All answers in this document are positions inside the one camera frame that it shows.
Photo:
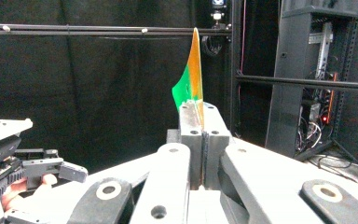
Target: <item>bolt hole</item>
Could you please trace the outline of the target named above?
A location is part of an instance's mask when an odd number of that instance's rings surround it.
[[[154,217],[155,219],[162,219],[167,216],[167,210],[164,206],[157,205],[152,209],[151,214],[152,217]]]
[[[103,193],[105,193],[105,194],[110,194],[110,193],[113,193],[115,190],[116,190],[115,187],[113,187],[113,186],[108,186],[108,187],[106,187],[106,188],[103,189]]]
[[[321,188],[321,192],[329,197],[336,197],[336,194],[330,189]]]

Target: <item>black curtain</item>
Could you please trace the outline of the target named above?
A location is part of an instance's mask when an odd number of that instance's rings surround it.
[[[201,1],[0,2],[0,23],[209,28]],[[0,119],[34,122],[21,148],[57,148],[92,173],[155,152],[177,128],[171,88],[190,36],[0,35]],[[224,103],[224,59],[202,55],[205,101]]]

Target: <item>black pole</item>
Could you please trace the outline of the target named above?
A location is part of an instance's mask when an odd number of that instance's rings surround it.
[[[200,35],[231,35],[199,29]],[[0,24],[0,35],[193,35],[193,28]]]
[[[358,82],[324,81],[312,79],[298,79],[285,77],[254,77],[245,76],[240,70],[237,71],[236,79],[239,82],[255,82],[272,85],[289,85],[306,87],[311,89],[328,89],[337,91],[358,91]]]

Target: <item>green object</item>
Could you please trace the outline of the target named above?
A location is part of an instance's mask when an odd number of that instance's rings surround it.
[[[191,83],[190,83],[190,71],[188,64],[185,71],[182,74],[179,82],[172,88],[173,100],[176,104],[176,109],[179,111],[179,106],[187,100],[191,100]]]

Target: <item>black background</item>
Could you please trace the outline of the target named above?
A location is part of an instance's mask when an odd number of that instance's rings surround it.
[[[278,6],[248,2],[244,68],[272,77]],[[210,28],[209,4],[5,1],[0,23]],[[171,88],[185,68],[190,40],[0,35],[0,119],[30,118],[34,127],[21,135],[21,148],[57,148],[91,173],[155,152],[167,129],[178,125]],[[228,100],[228,45],[215,58],[201,54],[204,100],[219,108]],[[270,97],[269,87],[262,88],[241,88],[242,137],[258,145],[264,144]],[[260,113],[249,119],[255,111]]]

